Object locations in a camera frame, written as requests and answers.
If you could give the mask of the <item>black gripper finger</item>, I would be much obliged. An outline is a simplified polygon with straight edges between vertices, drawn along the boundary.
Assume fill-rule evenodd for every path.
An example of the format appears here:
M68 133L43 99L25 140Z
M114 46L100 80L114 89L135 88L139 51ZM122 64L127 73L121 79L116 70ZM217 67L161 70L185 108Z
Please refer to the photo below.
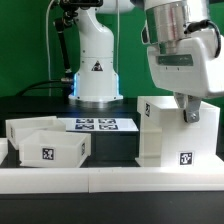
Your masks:
M195 123L200 120L201 99L187 95L184 99L184 120L186 123Z
M182 93L174 93L174 99L176 101L176 104L179 108L185 109L187 105L187 96Z

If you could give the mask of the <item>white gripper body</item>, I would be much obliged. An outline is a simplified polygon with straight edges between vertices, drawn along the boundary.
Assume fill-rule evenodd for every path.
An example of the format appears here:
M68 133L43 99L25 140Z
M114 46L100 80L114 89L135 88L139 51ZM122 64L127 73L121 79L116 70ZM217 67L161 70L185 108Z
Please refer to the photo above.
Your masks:
M189 38L177 45L177 53L162 55L150 46L147 56L156 87L199 98L224 96L224 49L213 56L214 38Z

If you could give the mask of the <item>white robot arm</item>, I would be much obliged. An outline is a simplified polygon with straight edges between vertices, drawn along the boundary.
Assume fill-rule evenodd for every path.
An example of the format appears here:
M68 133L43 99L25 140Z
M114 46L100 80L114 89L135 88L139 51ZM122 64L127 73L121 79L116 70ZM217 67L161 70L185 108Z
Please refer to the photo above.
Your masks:
M141 39L156 87L171 91L188 123L199 120L204 98L224 96L224 36L209 18L207 0L51 0L68 97L99 106L120 101L113 68L113 33L96 19L137 7L145 12Z

